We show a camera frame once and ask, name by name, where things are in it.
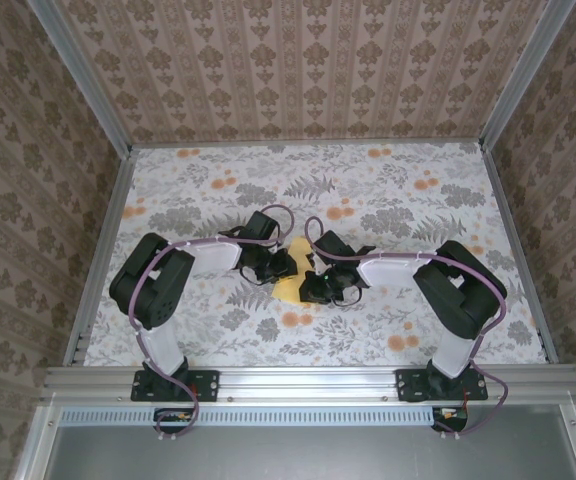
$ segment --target black bracket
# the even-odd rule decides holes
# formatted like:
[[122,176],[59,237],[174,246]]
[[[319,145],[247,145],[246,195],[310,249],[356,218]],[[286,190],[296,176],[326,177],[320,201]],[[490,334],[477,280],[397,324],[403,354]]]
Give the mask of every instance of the black bracket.
[[[279,223],[276,220],[264,213],[255,211],[245,226],[238,226],[228,231],[219,232],[219,234],[235,239],[269,240],[272,232],[278,229]],[[273,254],[270,247],[263,245],[250,243],[239,243],[238,245],[241,248],[241,255],[235,268],[244,278],[246,277],[243,274],[243,268],[250,268],[255,272],[259,285],[276,283],[280,278],[297,275],[297,263],[288,255],[288,250],[285,248],[280,248]]]
[[397,396],[402,402],[488,399],[486,380],[473,368],[466,368],[455,379],[444,378],[443,380],[438,382],[438,378],[429,368],[395,370]]
[[[179,367],[172,377],[188,386],[200,402],[216,402],[219,394],[218,370],[189,370],[188,363]],[[135,373],[130,399],[133,402],[189,402],[190,397],[178,385],[169,382],[144,364]]]
[[[110,298],[117,302],[122,313],[128,314],[137,282],[152,259],[166,246],[168,242],[156,233],[144,235],[110,283]],[[187,252],[171,250],[155,266],[159,276],[146,278],[135,303],[135,317],[146,330],[163,325],[172,316],[194,261],[195,257]]]
[[[324,252],[340,257],[366,255],[375,249],[375,247],[364,246],[355,252],[332,230],[328,230],[319,237],[315,245]],[[364,283],[357,272],[358,260],[333,260],[325,255],[319,257],[330,268],[320,275],[315,272],[306,272],[304,281],[299,287],[299,299],[302,302],[321,305],[327,305],[331,302],[338,304],[344,300],[344,289],[355,286],[361,292],[362,288],[368,288],[368,285]],[[314,267],[314,253],[309,254],[307,258]]]

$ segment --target table surface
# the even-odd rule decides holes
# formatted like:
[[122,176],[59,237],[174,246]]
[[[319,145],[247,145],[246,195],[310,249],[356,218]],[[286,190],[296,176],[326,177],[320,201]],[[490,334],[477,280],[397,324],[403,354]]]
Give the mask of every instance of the table surface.
[[[140,238],[206,237],[283,203],[302,235],[315,214],[353,248],[433,251],[466,245],[504,283],[509,314],[482,363],[544,363],[486,168],[475,143],[236,146],[137,151],[85,365],[143,356],[108,286]],[[284,225],[287,215],[276,218]],[[192,277],[170,321],[195,366],[425,364],[443,327],[417,290],[373,288],[352,307],[296,306],[238,272]]]

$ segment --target yellow sponge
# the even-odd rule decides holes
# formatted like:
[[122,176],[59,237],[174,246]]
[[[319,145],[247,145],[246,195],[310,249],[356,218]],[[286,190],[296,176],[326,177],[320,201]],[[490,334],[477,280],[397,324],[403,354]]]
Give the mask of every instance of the yellow sponge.
[[305,237],[297,237],[290,244],[288,255],[297,263],[297,275],[279,280],[272,291],[272,296],[282,302],[294,303],[295,305],[309,305],[299,300],[299,287],[306,278],[306,272],[312,271],[306,255],[312,253],[310,244]]

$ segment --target metal panel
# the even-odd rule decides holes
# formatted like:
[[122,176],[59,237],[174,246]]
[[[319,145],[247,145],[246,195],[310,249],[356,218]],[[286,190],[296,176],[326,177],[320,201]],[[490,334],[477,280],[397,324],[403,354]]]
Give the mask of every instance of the metal panel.
[[492,157],[492,153],[488,148],[484,148],[483,155],[484,164],[486,165],[486,170],[488,170],[488,177],[490,178],[490,183],[492,183],[492,190],[495,193],[495,198],[497,199],[499,213],[501,215],[501,219],[504,222],[506,235],[508,236],[508,242],[510,243],[510,248],[512,249],[515,262],[517,264],[519,278],[521,279],[521,283],[526,290],[526,300],[528,300],[530,312],[535,319],[535,324],[537,325],[537,329],[540,333],[541,341],[543,343],[544,350],[546,351],[548,360],[552,363],[557,363],[559,362],[559,357],[555,349],[555,344],[552,341],[550,329],[548,328],[546,317],[544,316],[544,311],[541,308],[539,297],[537,296],[535,283],[532,281],[530,268],[528,268],[528,262],[526,261],[526,256],[524,255],[524,249],[521,246],[521,241],[519,240],[519,234],[517,233],[517,228],[515,227],[515,221],[512,218],[510,206],[508,205],[508,199],[504,194],[504,188],[501,185],[501,179],[499,178],[499,173],[497,172],[495,161]]
[[[154,407],[66,407],[60,427],[153,426]],[[162,426],[180,423],[161,422]],[[432,407],[240,407],[206,405],[198,427],[429,426]]]
[[504,408],[460,440],[427,427],[204,427],[175,441],[84,427],[60,429],[54,452],[46,478],[58,480],[576,479],[558,407]]
[[487,148],[495,146],[574,5],[575,0],[553,0],[546,5],[481,133]]
[[97,307],[101,300],[101,294],[108,272],[108,266],[112,257],[112,251],[115,246],[115,238],[119,230],[119,223],[121,222],[121,213],[124,210],[126,197],[132,184],[132,174],[135,169],[135,162],[131,156],[127,161],[119,165],[119,172],[115,180],[115,186],[112,190],[108,210],[104,217],[104,223],[101,227],[101,233],[97,241],[97,248],[93,256],[86,285],[81,295],[81,302],[79,309],[75,316],[75,322],[70,333],[66,353],[64,354],[64,365],[69,365],[74,361],[83,363],[86,355],[85,348],[87,344],[82,344],[84,347],[77,352],[77,344],[82,336],[89,340],[89,328],[95,319]]

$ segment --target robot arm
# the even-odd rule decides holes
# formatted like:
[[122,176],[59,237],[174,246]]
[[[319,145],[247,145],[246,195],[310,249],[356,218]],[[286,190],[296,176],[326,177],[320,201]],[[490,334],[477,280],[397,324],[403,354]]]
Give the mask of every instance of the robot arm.
[[[332,231],[316,242],[327,253],[340,256],[360,256],[372,250],[363,247],[355,253]],[[480,273],[501,292],[507,293],[492,272],[484,267],[463,245],[447,241],[436,255],[458,261]],[[314,265],[326,265],[319,274],[311,272],[300,289],[302,301],[329,303],[343,300],[343,290],[356,286],[400,286],[419,288],[445,327],[437,351],[429,363],[429,375],[435,383],[458,378],[470,363],[470,355],[485,323],[497,312],[499,302],[488,287],[455,267],[422,258],[370,258],[361,261],[331,260],[320,256]],[[434,385],[441,390],[445,385]]]
[[[141,340],[151,360],[167,375],[175,376],[187,368],[177,344],[174,325],[168,322],[174,313],[188,279],[197,274],[250,268],[262,284],[295,275],[297,266],[286,249],[272,251],[257,244],[236,243],[237,239],[268,240],[278,228],[275,220],[255,212],[243,227],[222,232],[230,242],[188,244],[166,254],[139,292],[135,317],[141,323]],[[168,246],[155,233],[145,235],[110,284],[110,297],[122,313],[128,314],[137,282],[152,259]]]

